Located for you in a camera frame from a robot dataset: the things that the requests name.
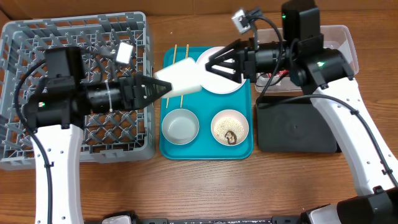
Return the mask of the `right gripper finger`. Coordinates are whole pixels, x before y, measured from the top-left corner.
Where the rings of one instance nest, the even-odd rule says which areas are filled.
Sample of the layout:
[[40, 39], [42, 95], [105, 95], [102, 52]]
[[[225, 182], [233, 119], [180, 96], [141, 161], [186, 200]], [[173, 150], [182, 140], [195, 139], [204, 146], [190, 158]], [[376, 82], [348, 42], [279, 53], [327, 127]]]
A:
[[243, 80], [241, 77], [241, 72], [236, 71], [234, 69], [232, 69], [231, 72], [226, 72], [226, 71], [222, 71], [222, 70], [213, 68], [213, 66], [208, 63], [205, 65], [205, 69], [208, 72], [214, 73], [214, 74], [219, 75], [224, 78], [227, 78], [228, 80], [234, 81], [236, 83], [241, 83]]
[[221, 67], [236, 67], [236, 63], [239, 61], [239, 49], [240, 40], [238, 39], [209, 56], [209, 62], [206, 63], [205, 67], [213, 67], [215, 65]]

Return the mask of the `large white plate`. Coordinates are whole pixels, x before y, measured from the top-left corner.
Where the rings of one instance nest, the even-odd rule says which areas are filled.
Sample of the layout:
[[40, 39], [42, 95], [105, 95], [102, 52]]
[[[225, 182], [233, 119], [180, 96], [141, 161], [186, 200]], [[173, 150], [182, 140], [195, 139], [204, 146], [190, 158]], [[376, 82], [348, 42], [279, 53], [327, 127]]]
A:
[[225, 77], [219, 76], [217, 74], [208, 72], [205, 70], [205, 64], [209, 62], [209, 56], [215, 54], [217, 51], [221, 50], [223, 47], [212, 47], [204, 51], [196, 61], [196, 64], [202, 69], [200, 72], [200, 84], [201, 86], [216, 94], [228, 94], [240, 89], [244, 82], [246, 81], [241, 75], [242, 82], [237, 83], [229, 80]]

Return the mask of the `red snack wrapper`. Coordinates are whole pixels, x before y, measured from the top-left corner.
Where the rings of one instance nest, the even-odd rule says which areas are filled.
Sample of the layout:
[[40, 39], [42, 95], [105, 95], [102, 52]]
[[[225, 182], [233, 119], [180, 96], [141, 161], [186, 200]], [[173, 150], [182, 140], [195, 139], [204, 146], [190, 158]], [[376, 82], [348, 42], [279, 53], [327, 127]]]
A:
[[[284, 76], [284, 75], [288, 75], [289, 74], [289, 71], [288, 70], [280, 70], [278, 73], [276, 73], [274, 76], [275, 77], [277, 77], [277, 78], [279, 78], [279, 77], [281, 77], [281, 76]], [[271, 73], [267, 73], [267, 78], [270, 78], [271, 77]]]

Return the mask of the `small white bowl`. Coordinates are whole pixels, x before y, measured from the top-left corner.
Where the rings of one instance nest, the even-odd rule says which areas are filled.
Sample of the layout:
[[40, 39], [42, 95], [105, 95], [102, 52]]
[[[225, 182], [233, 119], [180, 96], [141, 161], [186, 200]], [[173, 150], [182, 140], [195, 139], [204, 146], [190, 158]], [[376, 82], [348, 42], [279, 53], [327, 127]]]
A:
[[246, 117], [236, 110], [222, 110], [211, 121], [211, 133], [224, 146], [237, 146], [249, 134]]

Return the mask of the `white cup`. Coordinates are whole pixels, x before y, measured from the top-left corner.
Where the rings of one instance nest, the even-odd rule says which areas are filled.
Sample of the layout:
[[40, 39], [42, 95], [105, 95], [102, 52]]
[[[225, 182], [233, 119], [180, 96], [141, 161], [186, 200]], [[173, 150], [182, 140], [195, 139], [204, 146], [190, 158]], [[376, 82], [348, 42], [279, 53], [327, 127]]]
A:
[[187, 95], [201, 91], [201, 80], [205, 73], [194, 59], [186, 58], [155, 72], [155, 78], [171, 83], [172, 89], [162, 98]]

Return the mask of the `wooden chopstick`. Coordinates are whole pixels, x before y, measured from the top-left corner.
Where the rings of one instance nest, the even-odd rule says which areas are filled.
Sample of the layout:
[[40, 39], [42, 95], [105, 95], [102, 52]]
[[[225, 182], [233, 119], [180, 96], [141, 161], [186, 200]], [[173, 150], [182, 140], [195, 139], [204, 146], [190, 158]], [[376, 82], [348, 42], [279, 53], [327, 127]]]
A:
[[[188, 58], [188, 55], [189, 55], [189, 44], [186, 45], [184, 59]], [[180, 97], [180, 108], [183, 108], [183, 97], [184, 97], [184, 95], [181, 95], [181, 97]]]
[[[175, 46], [174, 46], [174, 54], [173, 54], [172, 64], [175, 63], [176, 54], [177, 54], [177, 44], [175, 44]], [[166, 101], [166, 109], [169, 107], [169, 100], [170, 100], [170, 98], [167, 98], [167, 101]]]

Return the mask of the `grey metal bowl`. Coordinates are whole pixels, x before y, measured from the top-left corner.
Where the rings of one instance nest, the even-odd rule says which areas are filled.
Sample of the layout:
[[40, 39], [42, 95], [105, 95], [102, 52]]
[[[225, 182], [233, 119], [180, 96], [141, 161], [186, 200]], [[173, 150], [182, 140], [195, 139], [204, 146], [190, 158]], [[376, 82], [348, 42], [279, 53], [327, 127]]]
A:
[[169, 112], [162, 120], [161, 131], [174, 145], [185, 145], [198, 135], [200, 124], [197, 116], [187, 109], [176, 109]]

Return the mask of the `brown food scrap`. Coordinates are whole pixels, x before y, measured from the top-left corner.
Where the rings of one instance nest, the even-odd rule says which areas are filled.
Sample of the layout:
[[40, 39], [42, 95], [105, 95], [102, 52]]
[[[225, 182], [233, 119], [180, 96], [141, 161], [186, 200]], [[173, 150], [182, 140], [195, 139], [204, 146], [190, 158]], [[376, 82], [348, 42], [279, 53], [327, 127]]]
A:
[[233, 131], [227, 131], [224, 137], [229, 145], [235, 145], [237, 142], [237, 136]]

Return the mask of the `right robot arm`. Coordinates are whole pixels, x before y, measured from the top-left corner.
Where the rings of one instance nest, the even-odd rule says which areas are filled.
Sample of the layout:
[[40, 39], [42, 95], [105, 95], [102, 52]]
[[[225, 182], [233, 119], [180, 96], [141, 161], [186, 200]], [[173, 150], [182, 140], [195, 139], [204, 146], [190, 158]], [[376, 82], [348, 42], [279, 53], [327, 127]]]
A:
[[213, 54], [206, 70], [234, 82], [256, 82], [260, 73], [274, 76], [286, 69], [329, 125], [357, 195], [303, 212], [294, 223], [396, 223], [397, 159], [362, 101], [354, 71], [339, 50], [324, 47], [314, 1], [287, 1], [281, 13], [277, 42], [237, 40]]

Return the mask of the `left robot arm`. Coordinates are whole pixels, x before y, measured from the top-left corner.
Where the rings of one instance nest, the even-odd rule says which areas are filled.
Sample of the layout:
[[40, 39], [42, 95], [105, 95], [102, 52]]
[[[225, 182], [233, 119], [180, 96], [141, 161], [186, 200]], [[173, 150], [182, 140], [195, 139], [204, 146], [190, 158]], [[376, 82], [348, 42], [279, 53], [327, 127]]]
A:
[[36, 171], [36, 223], [83, 223], [80, 200], [80, 152], [85, 116], [140, 110], [172, 90], [169, 82], [142, 74], [115, 82], [83, 83], [81, 47], [47, 49], [46, 65], [34, 94], [16, 113], [33, 143]]

